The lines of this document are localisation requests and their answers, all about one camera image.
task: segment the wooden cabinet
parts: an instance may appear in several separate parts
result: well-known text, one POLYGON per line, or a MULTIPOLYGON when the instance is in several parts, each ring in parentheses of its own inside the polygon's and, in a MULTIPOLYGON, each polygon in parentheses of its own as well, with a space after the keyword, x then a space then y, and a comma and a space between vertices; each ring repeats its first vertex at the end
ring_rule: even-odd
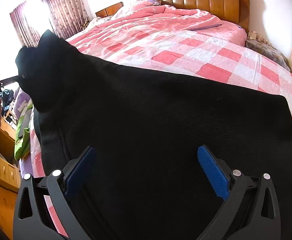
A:
MULTIPOLYGON (((4 120, 0 128, 0 153, 13 162, 16 131, 4 120)), ((13 220, 17 193, 21 185, 19 169, 0 157, 0 228, 13 240, 13 220)))
POLYGON ((13 240, 13 220, 17 193, 0 186, 0 228, 13 240))
POLYGON ((112 6, 109 6, 105 9, 102 9, 98 12, 96 12, 97 17, 107 17, 114 15, 121 7, 123 7, 123 2, 116 3, 112 6))
POLYGON ((13 129, 3 118, 0 127, 0 153, 5 159, 13 163, 16 130, 13 129))

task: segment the screw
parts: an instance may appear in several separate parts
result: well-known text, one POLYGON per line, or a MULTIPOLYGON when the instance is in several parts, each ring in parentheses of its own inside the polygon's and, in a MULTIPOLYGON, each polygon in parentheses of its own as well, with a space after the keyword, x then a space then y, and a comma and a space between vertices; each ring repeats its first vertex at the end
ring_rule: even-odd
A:
POLYGON ((240 170, 233 170, 233 174, 237 177, 239 177, 241 175, 241 171, 240 170))
POLYGON ((62 173, 61 170, 54 170, 54 171, 53 171, 53 176, 54 176, 54 177, 58 177, 61 173, 62 173))
POLYGON ((264 174, 264 178, 265 178, 265 179, 270 179, 270 175, 269 175, 268 173, 265 173, 265 174, 264 174))
POLYGON ((26 174, 24 175, 24 179, 25 179, 25 180, 30 179, 30 174, 29 174, 29 173, 26 173, 26 174))

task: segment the pink floral curtain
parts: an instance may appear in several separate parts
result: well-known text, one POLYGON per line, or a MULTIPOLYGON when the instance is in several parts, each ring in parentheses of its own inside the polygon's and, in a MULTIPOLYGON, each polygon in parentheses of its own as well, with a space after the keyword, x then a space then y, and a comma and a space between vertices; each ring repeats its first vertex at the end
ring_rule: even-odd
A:
POLYGON ((54 32, 67 39, 81 31, 88 20, 83 0, 42 0, 50 9, 50 21, 54 32))
POLYGON ((40 35, 38 31, 36 31, 27 21, 25 16, 25 7, 26 2, 23 2, 17 6, 14 11, 10 13, 10 18, 22 46, 36 47, 38 45, 40 35))

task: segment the green bag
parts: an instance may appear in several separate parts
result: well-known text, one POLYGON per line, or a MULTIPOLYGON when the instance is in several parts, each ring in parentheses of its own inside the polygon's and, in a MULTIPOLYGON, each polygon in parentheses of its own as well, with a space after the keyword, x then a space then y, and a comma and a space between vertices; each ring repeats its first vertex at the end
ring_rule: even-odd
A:
POLYGON ((33 102, 30 100, 25 106, 18 120, 15 137, 15 160, 24 159, 30 153, 30 115, 33 109, 33 102))

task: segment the black fabric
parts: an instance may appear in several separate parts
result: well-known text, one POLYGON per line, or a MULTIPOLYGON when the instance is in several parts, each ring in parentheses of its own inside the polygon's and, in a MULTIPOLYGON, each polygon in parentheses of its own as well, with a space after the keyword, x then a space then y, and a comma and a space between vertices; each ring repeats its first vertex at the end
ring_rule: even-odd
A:
POLYGON ((37 48, 21 49, 16 64, 37 109, 45 173, 87 145, 97 151, 70 205, 94 239, 195 240, 222 204, 197 161, 203 144, 245 175, 271 175, 281 239, 292 239, 292 117, 284 97, 117 65, 50 32, 37 48))
POLYGON ((1 115, 4 117, 9 110, 10 104, 14 100, 14 91, 11 89, 4 89, 0 92, 0 99, 3 103, 1 115))

